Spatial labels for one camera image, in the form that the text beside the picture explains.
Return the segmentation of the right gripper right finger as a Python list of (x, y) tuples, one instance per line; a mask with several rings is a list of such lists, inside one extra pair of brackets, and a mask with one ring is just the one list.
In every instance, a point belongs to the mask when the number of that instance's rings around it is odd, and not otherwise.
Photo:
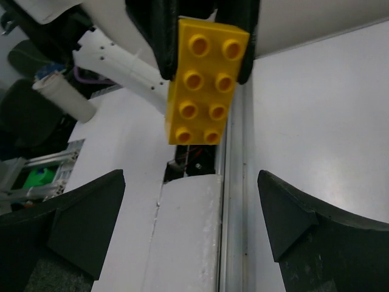
[(286, 291), (388, 291), (388, 224), (335, 207), (266, 170), (257, 184)]

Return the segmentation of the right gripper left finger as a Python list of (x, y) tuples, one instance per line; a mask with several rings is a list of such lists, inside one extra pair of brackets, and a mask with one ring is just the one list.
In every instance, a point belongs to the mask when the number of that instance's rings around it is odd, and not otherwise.
[(1, 215), (1, 291), (91, 291), (125, 191), (122, 170)]

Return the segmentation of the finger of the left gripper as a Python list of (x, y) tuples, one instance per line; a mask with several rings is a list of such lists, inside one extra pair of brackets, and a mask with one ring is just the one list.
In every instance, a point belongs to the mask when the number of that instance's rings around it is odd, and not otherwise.
[(171, 80), (177, 70), (178, 2), (126, 1), (126, 13), (152, 48), (160, 75)]
[(250, 34), (238, 76), (238, 83), (243, 85), (248, 81), (253, 68), (260, 0), (222, 0), (217, 1), (217, 6), (217, 23), (237, 26)]

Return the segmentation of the yellow rectangular lego brick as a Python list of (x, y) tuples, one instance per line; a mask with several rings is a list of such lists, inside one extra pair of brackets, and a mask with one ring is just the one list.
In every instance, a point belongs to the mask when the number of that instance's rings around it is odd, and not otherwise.
[(237, 26), (179, 20), (178, 65), (165, 129), (171, 145), (220, 143), (249, 33)]

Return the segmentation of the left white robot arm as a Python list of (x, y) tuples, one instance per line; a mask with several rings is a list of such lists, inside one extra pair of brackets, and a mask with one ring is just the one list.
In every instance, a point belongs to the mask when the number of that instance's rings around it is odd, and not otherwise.
[(230, 24), (250, 34), (237, 79), (241, 85), (248, 81), (255, 58), (259, 1), (126, 1), (125, 10), (153, 50), (157, 68), (116, 45), (101, 31), (87, 31), (81, 37), (81, 47), (73, 51), (76, 66), (133, 90), (165, 114), (167, 92), (156, 85), (172, 80), (176, 74), (179, 17), (206, 20), (214, 13), (217, 24)]

